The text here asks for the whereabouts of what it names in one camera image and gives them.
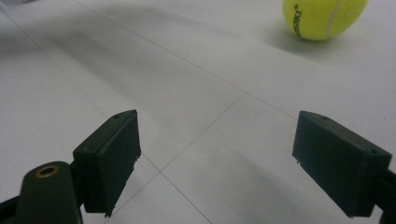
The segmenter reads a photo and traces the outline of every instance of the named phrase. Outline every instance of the tennis ball seam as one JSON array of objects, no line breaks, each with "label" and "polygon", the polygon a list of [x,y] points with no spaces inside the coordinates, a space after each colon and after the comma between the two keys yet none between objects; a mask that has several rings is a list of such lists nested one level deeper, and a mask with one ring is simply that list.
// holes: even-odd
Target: tennis ball seam
[{"label": "tennis ball seam", "polygon": [[335,6],[334,11],[332,12],[332,16],[329,19],[329,22],[327,23],[327,30],[326,30],[326,36],[327,38],[332,37],[331,34],[331,29],[332,29],[332,23],[334,22],[335,15],[337,14],[338,9],[340,8],[341,4],[343,3],[344,0],[339,0],[337,5]]}]

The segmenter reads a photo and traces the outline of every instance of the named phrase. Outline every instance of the yellow tennis ball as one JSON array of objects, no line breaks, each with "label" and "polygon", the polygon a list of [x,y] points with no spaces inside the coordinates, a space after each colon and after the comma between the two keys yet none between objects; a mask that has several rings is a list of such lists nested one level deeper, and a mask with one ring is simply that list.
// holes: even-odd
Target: yellow tennis ball
[{"label": "yellow tennis ball", "polygon": [[285,0],[289,29],[309,40],[325,40],[344,32],[363,12],[367,0]]}]

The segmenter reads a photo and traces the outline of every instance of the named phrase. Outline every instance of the tennis ball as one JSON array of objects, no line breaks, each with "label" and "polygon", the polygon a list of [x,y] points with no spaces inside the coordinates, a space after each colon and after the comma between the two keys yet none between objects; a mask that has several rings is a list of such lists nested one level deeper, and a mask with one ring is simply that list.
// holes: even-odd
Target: tennis ball
[{"label": "tennis ball", "polygon": [[367,0],[285,0],[289,29],[309,40],[325,40],[344,32],[363,12]]}]

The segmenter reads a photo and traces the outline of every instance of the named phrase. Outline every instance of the white floor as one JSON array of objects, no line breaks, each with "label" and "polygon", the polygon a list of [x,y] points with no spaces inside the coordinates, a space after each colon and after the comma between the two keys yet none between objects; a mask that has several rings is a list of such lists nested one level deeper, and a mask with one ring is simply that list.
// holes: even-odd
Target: white floor
[{"label": "white floor", "polygon": [[[291,156],[300,110],[396,153],[396,2],[331,41],[280,0],[0,1],[0,201],[138,111],[143,156],[112,218],[85,223],[377,223],[348,218]],[[396,162],[390,169],[396,170]]]}]

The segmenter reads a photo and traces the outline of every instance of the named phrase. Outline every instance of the black object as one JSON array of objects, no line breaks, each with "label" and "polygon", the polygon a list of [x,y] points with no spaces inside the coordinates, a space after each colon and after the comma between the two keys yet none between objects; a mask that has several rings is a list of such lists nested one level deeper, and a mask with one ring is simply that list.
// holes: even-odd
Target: black object
[{"label": "black object", "polygon": [[108,119],[75,151],[69,165],[44,164],[23,179],[21,195],[0,203],[1,224],[79,224],[79,207],[111,216],[141,155],[135,110]]},{"label": "black object", "polygon": [[396,177],[384,149],[332,119],[301,111],[292,155],[348,217],[369,217],[377,204],[383,223],[396,223]]}]

